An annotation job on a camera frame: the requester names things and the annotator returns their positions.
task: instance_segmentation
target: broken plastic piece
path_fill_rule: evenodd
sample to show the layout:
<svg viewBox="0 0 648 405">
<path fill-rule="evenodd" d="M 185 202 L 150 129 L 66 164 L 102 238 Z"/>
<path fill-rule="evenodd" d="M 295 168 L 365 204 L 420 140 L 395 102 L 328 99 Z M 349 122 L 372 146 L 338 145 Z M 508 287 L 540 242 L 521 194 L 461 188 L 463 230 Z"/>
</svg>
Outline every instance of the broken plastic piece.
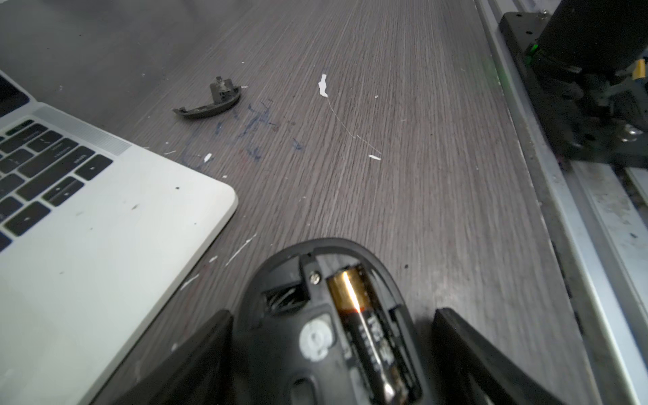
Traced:
<svg viewBox="0 0 648 405">
<path fill-rule="evenodd" d="M 185 118 L 207 118 L 232 108 L 241 98 L 240 87 L 234 86 L 231 79 L 223 81 L 219 76 L 216 83 L 209 85 L 211 96 L 214 98 L 212 104 L 197 107 L 193 110 L 186 110 L 184 107 L 174 108 L 173 112 Z"/>
</svg>

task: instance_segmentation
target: laptop keyboard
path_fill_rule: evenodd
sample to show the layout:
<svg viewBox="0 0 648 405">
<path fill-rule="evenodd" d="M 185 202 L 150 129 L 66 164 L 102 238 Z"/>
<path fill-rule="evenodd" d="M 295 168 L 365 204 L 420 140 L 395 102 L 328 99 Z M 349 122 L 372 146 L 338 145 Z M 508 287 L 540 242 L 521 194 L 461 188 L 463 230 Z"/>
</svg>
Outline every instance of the laptop keyboard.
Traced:
<svg viewBox="0 0 648 405">
<path fill-rule="evenodd" d="M 111 163 L 33 120 L 0 133 L 0 251 Z"/>
</svg>

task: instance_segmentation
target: laptop screen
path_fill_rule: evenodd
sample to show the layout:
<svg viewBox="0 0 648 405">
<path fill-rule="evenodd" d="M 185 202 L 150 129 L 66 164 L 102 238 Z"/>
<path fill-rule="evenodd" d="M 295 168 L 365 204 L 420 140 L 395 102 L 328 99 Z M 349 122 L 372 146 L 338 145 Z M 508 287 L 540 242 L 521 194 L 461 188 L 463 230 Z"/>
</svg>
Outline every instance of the laptop screen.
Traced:
<svg viewBox="0 0 648 405">
<path fill-rule="evenodd" d="M 28 102 L 29 97 L 26 94 L 0 76 L 0 118 Z"/>
</svg>

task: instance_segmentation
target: yellow tag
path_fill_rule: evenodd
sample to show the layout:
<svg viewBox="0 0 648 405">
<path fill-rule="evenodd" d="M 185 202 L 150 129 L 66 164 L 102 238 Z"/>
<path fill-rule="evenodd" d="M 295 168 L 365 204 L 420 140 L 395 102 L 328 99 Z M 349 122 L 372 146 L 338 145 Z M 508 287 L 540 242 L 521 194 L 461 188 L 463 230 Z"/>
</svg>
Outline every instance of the yellow tag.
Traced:
<svg viewBox="0 0 648 405">
<path fill-rule="evenodd" d="M 632 71 L 632 79 L 643 79 L 646 77 L 646 61 L 642 58 L 637 61 L 637 67 Z"/>
</svg>

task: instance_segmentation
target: copper battery top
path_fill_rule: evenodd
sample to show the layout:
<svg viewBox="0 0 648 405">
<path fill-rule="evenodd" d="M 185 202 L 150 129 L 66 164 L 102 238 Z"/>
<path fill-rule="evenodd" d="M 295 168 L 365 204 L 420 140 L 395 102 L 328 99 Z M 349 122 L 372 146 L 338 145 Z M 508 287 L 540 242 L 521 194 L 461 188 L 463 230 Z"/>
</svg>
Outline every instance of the copper battery top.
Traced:
<svg viewBox="0 0 648 405">
<path fill-rule="evenodd" d="M 338 312 L 363 312 L 372 309 L 369 294 L 357 267 L 329 277 L 327 284 Z"/>
</svg>

